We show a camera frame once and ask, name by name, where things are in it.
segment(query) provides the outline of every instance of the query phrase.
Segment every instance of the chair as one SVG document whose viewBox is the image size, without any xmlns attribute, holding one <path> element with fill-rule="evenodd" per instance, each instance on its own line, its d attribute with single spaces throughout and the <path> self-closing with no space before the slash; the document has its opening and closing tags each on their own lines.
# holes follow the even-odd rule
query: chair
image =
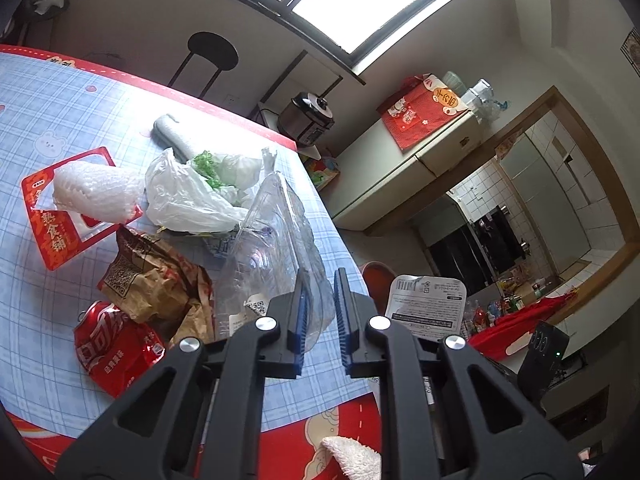
<svg viewBox="0 0 640 480">
<path fill-rule="evenodd" d="M 196 32 L 189 38 L 187 47 L 189 49 L 189 54 L 184 59 L 180 68 L 171 78 L 171 81 L 169 81 L 167 86 L 171 88 L 174 85 L 175 80 L 178 79 L 178 76 L 184 67 L 187 66 L 187 63 L 193 55 L 198 54 L 198 56 L 202 56 L 218 68 L 213 77 L 209 79 L 209 82 L 202 89 L 202 92 L 200 92 L 198 99 L 202 99 L 221 73 L 232 70 L 236 67 L 238 64 L 238 52 L 231 43 L 225 40 L 225 38 L 214 34 L 213 32 Z"/>
</svg>

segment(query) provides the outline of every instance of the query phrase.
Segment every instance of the red coca-cola can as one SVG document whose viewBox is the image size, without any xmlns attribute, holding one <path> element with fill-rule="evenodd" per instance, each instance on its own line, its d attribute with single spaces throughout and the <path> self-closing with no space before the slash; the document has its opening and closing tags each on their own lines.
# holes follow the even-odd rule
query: red coca-cola can
<svg viewBox="0 0 640 480">
<path fill-rule="evenodd" d="M 164 356 L 158 334 L 113 303 L 96 301 L 74 329 L 76 355 L 95 383 L 117 397 Z"/>
</svg>

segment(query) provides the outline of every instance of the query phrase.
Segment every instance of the white fuzzy cloth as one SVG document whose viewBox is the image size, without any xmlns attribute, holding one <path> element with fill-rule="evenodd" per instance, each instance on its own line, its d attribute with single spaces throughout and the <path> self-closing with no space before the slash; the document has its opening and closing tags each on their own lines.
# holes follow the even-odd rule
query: white fuzzy cloth
<svg viewBox="0 0 640 480">
<path fill-rule="evenodd" d="M 322 445 L 335 457 L 342 472 L 350 480 L 380 480 L 380 454 L 352 438 L 326 436 Z"/>
</svg>

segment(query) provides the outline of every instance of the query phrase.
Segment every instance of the rice cooker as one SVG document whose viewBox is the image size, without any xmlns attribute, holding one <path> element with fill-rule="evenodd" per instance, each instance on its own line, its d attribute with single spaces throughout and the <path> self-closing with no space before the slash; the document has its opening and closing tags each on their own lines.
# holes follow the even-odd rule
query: rice cooker
<svg viewBox="0 0 640 480">
<path fill-rule="evenodd" d="M 322 97 L 300 92 L 278 117 L 278 131 L 303 146 L 313 146 L 334 125 L 334 115 Z"/>
</svg>

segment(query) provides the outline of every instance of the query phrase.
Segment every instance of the silver screw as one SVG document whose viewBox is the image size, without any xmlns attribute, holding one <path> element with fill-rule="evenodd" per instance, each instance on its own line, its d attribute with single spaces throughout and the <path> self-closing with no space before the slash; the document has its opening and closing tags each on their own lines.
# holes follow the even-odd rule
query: silver screw
<svg viewBox="0 0 640 480">
<path fill-rule="evenodd" d="M 376 330 L 386 330 L 391 326 L 391 320 L 385 316 L 374 316 L 369 319 L 369 324 Z"/>
<path fill-rule="evenodd" d="M 444 344 L 452 350 L 460 350 L 465 347 L 466 341 L 459 335 L 450 335 L 444 340 Z"/>
<path fill-rule="evenodd" d="M 200 341 L 194 337 L 185 337 L 178 345 L 183 352 L 195 352 L 200 348 Z"/>
<path fill-rule="evenodd" d="M 255 320 L 256 328 L 258 330 L 264 330 L 265 332 L 269 330 L 273 330 L 274 328 L 276 328 L 277 324 L 278 322 L 275 319 L 273 319 L 273 317 L 269 317 L 269 316 L 259 317 L 258 319 Z"/>
</svg>

